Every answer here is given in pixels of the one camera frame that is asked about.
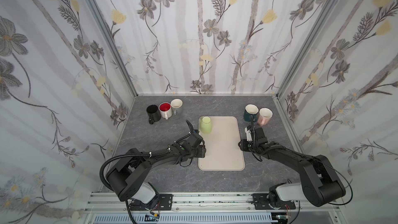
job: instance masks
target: mug handle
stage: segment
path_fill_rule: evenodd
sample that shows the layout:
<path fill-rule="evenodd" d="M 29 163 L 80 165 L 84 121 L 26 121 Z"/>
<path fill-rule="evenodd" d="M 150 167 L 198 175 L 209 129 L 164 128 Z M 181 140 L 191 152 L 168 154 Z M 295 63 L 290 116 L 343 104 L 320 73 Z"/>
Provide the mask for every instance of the mug handle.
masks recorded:
<path fill-rule="evenodd" d="M 148 121 L 149 121 L 149 124 L 153 124 L 154 123 L 152 115 L 149 116 L 149 120 Z"/>

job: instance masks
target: gray marble tabletop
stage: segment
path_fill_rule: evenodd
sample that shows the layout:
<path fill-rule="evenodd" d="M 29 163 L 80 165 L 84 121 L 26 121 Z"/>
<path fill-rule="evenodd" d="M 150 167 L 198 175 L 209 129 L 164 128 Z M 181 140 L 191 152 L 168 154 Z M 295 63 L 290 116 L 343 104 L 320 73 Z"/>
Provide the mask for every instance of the gray marble tabletop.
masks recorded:
<path fill-rule="evenodd" d="M 146 108 L 181 99 L 184 112 L 173 115 L 168 120 L 162 118 L 153 125 L 148 123 Z M 166 148 L 189 132 L 185 120 L 198 128 L 201 116 L 234 116 L 238 120 L 241 138 L 246 138 L 244 128 L 248 125 L 243 120 L 244 108 L 254 104 L 259 109 L 267 107 L 273 112 L 270 122 L 265 125 L 264 133 L 269 141 L 292 148 L 291 142 L 270 96 L 138 96 L 127 120 L 125 130 L 117 148 L 116 155 L 124 154 L 131 148 L 140 151 L 154 151 Z M 159 192 L 254 192 L 268 191 L 278 183 L 299 182 L 299 175 L 294 170 L 273 160 L 258 162 L 251 153 L 244 152 L 246 167 L 242 171 L 202 171 L 195 158 L 188 167 L 168 165 L 150 171 L 146 181 Z"/>

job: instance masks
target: tray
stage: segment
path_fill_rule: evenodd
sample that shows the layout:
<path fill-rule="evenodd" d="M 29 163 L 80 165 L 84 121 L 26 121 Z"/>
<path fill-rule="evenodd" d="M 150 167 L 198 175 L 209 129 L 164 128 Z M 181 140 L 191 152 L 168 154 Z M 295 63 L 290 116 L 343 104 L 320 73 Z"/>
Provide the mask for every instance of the tray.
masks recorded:
<path fill-rule="evenodd" d="M 206 157 L 198 159 L 198 166 L 205 171 L 240 171 L 245 168 L 238 121 L 232 116 L 209 116 L 212 131 L 199 134 L 206 144 Z"/>

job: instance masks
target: wall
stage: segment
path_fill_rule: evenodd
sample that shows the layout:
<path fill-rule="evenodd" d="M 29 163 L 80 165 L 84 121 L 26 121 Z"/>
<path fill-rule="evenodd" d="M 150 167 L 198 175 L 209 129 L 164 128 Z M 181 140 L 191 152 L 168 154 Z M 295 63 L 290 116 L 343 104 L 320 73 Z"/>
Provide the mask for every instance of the wall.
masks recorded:
<path fill-rule="evenodd" d="M 138 93 L 275 93 L 326 0 L 96 0 Z"/>
<path fill-rule="evenodd" d="M 280 98 L 305 151 L 351 181 L 350 224 L 398 218 L 397 13 L 398 0 L 340 0 Z"/>
<path fill-rule="evenodd" d="M 0 1 L 0 219 L 75 223 L 133 98 L 84 0 Z"/>

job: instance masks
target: pink mug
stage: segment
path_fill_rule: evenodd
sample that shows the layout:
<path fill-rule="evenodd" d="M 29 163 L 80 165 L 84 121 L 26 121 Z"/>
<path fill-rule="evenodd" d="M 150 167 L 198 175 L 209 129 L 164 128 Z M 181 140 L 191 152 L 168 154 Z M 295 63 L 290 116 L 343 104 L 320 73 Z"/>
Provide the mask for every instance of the pink mug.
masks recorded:
<path fill-rule="evenodd" d="M 260 126 L 265 126 L 272 117 L 272 111 L 268 108 L 261 108 L 258 112 L 257 124 Z"/>

